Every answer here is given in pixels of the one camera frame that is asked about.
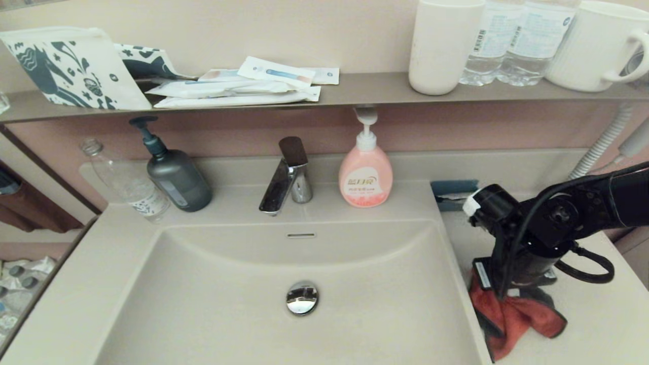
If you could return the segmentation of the white plain tumbler cup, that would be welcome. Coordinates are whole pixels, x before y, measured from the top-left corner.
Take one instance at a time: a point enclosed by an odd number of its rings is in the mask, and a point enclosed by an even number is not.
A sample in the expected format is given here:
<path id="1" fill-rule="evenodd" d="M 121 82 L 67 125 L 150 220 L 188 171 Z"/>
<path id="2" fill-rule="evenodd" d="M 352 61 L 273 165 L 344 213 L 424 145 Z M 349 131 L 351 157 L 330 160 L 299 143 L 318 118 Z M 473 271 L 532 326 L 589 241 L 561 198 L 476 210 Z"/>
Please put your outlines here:
<path id="1" fill-rule="evenodd" d="M 408 68 L 413 90 L 446 95 L 457 85 L 475 44 L 485 0 L 419 0 Z"/>

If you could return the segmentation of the small white teal-print pouch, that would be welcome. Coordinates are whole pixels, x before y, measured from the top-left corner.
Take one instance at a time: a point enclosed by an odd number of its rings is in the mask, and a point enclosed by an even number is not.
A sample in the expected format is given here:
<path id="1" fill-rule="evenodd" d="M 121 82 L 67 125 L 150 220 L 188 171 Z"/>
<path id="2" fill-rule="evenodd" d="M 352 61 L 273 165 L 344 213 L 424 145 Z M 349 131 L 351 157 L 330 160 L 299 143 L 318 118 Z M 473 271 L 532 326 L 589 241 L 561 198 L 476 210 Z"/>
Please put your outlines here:
<path id="1" fill-rule="evenodd" d="M 176 71 L 167 51 L 115 43 L 114 48 L 134 79 L 197 80 Z"/>

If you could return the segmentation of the chrome faucet with brown lever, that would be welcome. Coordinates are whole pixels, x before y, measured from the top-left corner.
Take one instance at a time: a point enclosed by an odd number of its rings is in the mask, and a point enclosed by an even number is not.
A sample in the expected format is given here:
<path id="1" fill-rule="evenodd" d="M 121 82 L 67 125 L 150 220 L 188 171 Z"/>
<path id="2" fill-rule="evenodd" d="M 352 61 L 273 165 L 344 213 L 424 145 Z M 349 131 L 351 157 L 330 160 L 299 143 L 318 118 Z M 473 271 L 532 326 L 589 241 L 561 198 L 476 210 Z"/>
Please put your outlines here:
<path id="1" fill-rule="evenodd" d="M 270 216 L 278 215 L 287 197 L 300 205 L 313 199 L 308 179 L 308 157 L 298 136 L 288 136 L 279 141 L 282 159 L 274 171 L 258 210 Z"/>

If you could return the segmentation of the large white teal-print pouch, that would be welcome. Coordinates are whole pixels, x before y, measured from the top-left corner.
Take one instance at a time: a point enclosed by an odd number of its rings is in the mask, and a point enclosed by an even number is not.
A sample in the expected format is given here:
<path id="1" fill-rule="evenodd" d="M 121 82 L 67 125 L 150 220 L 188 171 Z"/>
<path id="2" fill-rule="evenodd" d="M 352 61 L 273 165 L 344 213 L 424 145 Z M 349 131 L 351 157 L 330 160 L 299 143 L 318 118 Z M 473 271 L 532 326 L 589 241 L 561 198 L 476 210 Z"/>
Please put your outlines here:
<path id="1" fill-rule="evenodd" d="M 109 35 L 99 28 L 5 31 L 0 41 L 54 104 L 128 111 L 152 107 Z"/>

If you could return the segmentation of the pink hand soap pump bottle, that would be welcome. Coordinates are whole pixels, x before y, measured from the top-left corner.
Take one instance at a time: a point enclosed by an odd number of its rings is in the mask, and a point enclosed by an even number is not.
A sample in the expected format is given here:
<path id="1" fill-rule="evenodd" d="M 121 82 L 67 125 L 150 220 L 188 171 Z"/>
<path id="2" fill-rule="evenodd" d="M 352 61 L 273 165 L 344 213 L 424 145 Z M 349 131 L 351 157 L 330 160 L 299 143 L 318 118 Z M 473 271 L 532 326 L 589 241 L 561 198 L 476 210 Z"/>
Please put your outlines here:
<path id="1" fill-rule="evenodd" d="M 354 113 L 363 130 L 356 136 L 355 147 L 339 168 L 339 191 L 349 205 L 371 208 L 387 201 L 392 189 L 392 166 L 371 130 L 378 122 L 376 109 L 355 107 Z"/>

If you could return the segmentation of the grey wall shelf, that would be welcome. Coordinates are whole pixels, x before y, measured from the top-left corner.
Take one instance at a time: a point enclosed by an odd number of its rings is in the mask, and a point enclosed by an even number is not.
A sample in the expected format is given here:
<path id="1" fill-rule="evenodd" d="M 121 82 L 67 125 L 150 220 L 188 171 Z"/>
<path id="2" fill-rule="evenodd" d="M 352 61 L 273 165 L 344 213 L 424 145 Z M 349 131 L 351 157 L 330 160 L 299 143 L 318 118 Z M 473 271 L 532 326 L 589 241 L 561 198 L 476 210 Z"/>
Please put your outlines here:
<path id="1" fill-rule="evenodd" d="M 0 125 L 28 122 L 53 122 L 62 119 L 117 117 L 128 118 L 163 113 L 192 113 L 192 107 L 152 108 L 149 110 L 102 110 L 53 104 L 38 91 L 9 94 L 10 108 L 0 114 Z M 494 82 L 486 86 L 458 85 L 452 92 L 429 96 L 413 90 L 405 72 L 342 74 L 338 85 L 323 85 L 318 102 L 271 104 L 270 109 L 416 105 L 466 102 L 649 102 L 649 91 L 630 84 L 614 84 L 598 93 L 568 90 L 542 80 L 535 86 L 511 86 Z"/>

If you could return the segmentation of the small white sachet with logo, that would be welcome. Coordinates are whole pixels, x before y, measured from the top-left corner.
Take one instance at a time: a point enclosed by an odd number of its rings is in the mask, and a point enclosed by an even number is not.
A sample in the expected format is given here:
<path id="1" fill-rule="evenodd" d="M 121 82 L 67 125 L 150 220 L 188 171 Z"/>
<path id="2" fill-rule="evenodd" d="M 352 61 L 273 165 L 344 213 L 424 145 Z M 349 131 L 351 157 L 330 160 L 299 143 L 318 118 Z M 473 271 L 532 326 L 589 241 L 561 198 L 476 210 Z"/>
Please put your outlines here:
<path id="1" fill-rule="evenodd" d="M 339 69 L 329 67 L 303 67 L 302 69 L 315 72 L 311 80 L 313 85 L 339 85 Z"/>

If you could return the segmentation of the white ribbed mug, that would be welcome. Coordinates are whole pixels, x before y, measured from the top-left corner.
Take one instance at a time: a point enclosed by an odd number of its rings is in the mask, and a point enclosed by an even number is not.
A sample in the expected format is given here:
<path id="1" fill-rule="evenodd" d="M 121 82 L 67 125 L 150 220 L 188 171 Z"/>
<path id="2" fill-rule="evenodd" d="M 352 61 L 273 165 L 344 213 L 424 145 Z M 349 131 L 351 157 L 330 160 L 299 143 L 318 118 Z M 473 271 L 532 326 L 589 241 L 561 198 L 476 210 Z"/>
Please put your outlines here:
<path id="1" fill-rule="evenodd" d="M 649 12 L 584 0 L 545 79 L 578 92 L 597 93 L 649 73 Z"/>

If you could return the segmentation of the brown hanging towel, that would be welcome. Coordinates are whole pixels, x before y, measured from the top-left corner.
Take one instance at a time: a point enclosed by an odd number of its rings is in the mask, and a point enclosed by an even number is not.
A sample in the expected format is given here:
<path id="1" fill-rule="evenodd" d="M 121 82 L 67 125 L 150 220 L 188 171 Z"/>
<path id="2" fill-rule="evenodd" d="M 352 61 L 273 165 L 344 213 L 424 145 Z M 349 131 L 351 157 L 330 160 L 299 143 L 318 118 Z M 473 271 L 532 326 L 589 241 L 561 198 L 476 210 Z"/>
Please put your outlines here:
<path id="1" fill-rule="evenodd" d="M 67 233 L 83 224 L 0 160 L 0 222 L 25 232 Z"/>

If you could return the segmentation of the white packet with pink print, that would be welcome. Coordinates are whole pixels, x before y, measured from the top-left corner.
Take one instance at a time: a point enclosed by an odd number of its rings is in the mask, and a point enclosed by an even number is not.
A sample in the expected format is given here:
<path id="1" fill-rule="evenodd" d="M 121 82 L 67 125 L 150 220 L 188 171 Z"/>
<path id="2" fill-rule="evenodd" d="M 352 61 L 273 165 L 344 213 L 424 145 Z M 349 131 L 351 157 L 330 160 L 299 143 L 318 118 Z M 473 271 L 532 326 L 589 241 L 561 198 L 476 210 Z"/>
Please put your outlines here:
<path id="1" fill-rule="evenodd" d="M 248 81 L 246 77 L 239 76 L 238 69 L 211 69 L 200 76 L 199 82 L 239 82 Z"/>

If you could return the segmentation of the blue soap tray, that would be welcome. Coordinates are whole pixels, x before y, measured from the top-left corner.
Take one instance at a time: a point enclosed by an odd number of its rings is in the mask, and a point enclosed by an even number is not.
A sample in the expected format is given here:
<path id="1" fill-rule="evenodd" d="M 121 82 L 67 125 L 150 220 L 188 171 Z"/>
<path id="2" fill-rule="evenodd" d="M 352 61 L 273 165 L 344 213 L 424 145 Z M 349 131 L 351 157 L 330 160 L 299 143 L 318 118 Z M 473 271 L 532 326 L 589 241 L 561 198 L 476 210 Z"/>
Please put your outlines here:
<path id="1" fill-rule="evenodd" d="M 467 193 L 473 194 L 479 189 L 479 180 L 477 179 L 461 179 L 461 180 L 437 180 L 431 181 L 431 189 L 434 194 L 452 194 L 452 193 Z M 455 205 L 449 203 L 441 203 L 436 200 L 437 206 L 441 212 L 448 211 L 462 211 L 463 205 Z"/>

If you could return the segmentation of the dark grey pump bottle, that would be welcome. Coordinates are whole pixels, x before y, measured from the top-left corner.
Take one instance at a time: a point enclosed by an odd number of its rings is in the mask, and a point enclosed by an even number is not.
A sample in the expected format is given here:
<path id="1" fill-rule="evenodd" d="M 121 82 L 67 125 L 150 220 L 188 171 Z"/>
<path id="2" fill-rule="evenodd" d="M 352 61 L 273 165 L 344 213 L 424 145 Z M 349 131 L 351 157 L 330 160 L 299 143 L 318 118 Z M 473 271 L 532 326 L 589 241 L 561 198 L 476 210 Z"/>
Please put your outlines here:
<path id="1" fill-rule="evenodd" d="M 211 187 L 187 153 L 169 149 L 161 138 L 149 131 L 148 122 L 155 120 L 158 120 L 155 116 L 142 116 L 129 121 L 140 132 L 143 145 L 151 154 L 147 165 L 149 178 L 178 209 L 185 212 L 202 210 L 213 199 Z"/>

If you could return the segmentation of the white toothbrush packet blue print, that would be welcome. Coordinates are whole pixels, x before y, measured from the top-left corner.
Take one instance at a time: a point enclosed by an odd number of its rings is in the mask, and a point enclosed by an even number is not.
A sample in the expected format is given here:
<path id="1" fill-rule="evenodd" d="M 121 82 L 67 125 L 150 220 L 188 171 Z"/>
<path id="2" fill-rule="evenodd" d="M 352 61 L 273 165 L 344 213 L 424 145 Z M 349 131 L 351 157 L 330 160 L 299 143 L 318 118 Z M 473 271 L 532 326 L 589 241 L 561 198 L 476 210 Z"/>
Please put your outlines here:
<path id="1" fill-rule="evenodd" d="M 316 72 L 248 56 L 237 70 L 237 74 L 252 80 L 283 82 L 303 89 L 311 86 Z"/>

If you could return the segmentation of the beige sink basin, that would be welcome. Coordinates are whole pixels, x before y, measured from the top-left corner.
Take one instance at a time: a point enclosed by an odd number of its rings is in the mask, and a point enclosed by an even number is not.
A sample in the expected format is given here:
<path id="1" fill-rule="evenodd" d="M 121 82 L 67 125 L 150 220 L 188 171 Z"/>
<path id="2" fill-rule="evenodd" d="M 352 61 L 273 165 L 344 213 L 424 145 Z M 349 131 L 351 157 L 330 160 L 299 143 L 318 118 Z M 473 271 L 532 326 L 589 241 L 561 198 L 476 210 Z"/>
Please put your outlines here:
<path id="1" fill-rule="evenodd" d="M 307 316 L 286 294 L 309 280 Z M 432 221 L 167 229 L 96 365 L 489 365 Z"/>

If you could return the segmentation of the shrink-wrapped water bottle pack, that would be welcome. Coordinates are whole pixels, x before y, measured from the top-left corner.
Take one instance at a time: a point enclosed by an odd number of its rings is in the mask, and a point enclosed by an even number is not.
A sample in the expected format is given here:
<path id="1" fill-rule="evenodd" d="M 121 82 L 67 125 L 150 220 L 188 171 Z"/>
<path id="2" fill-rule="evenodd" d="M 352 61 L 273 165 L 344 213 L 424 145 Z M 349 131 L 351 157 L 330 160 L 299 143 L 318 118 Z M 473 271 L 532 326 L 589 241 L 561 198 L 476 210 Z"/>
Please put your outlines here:
<path id="1" fill-rule="evenodd" d="M 0 262 L 0 346 L 18 325 L 19 317 L 26 312 L 56 263 L 51 257 Z"/>

